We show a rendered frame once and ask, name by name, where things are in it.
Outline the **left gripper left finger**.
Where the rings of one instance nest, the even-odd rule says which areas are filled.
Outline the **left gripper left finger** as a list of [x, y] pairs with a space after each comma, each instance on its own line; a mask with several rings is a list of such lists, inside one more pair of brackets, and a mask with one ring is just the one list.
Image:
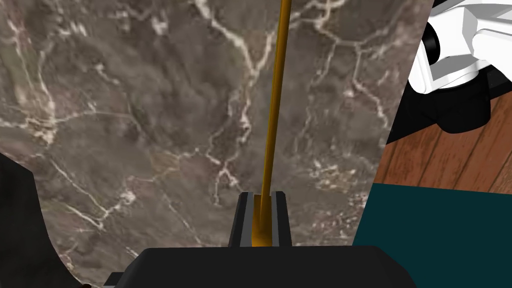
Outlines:
[[244, 191], [239, 194], [228, 247], [252, 247], [254, 194]]

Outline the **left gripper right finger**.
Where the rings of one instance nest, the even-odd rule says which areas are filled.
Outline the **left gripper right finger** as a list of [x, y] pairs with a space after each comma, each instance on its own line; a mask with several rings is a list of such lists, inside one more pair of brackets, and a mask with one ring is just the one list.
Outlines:
[[289, 211], [283, 191], [273, 191], [271, 196], [271, 227], [273, 247], [292, 247]]

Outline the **golden bar handle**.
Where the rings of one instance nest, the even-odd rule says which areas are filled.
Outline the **golden bar handle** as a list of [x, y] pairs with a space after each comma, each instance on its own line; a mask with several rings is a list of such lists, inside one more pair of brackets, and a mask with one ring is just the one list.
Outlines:
[[253, 247], [270, 247], [272, 238], [272, 197], [271, 183], [278, 130], [278, 120], [282, 93], [282, 83], [286, 59], [289, 22], [292, 0], [281, 0], [280, 14], [275, 43], [275, 57], [272, 76], [271, 99], [269, 107], [267, 139], [265, 144], [264, 169], [261, 193], [255, 196], [259, 200], [259, 212], [253, 211], [251, 245]]

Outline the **teal cupboard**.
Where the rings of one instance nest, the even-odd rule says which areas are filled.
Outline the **teal cupboard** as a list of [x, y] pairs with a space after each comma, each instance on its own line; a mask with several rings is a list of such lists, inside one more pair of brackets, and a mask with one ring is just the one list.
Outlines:
[[512, 288], [512, 194], [375, 183], [353, 241], [417, 288]]

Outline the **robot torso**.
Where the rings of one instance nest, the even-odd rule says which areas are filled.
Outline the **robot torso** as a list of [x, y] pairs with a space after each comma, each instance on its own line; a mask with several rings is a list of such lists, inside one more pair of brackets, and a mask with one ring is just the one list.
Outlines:
[[387, 141], [484, 126], [512, 92], [512, 0], [435, 0]]

